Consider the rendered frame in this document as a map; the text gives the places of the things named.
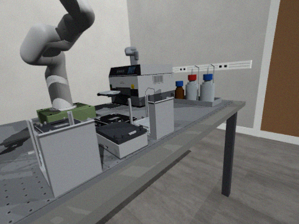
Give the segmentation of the brown glass bottle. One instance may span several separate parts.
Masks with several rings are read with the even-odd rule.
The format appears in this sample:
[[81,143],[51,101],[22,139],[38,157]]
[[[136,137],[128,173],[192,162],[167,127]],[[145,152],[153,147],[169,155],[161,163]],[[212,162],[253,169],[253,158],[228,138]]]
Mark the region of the brown glass bottle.
[[184,99],[184,89],[175,90],[175,99]]

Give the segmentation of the blue bottle cap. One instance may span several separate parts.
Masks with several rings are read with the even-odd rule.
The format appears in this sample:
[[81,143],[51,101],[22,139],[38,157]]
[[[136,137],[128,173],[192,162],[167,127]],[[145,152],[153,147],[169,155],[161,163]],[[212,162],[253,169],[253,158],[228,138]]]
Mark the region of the blue bottle cap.
[[203,79],[212,79],[213,75],[212,74],[203,74]]
[[179,86],[179,85],[183,85],[183,81],[176,81],[176,85]]

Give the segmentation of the white plastic bottle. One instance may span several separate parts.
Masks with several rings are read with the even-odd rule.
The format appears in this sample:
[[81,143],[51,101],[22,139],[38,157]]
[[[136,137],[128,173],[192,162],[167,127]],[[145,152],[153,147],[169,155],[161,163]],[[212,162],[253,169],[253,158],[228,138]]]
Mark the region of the white plastic bottle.
[[185,100],[199,100],[199,84],[186,84]]

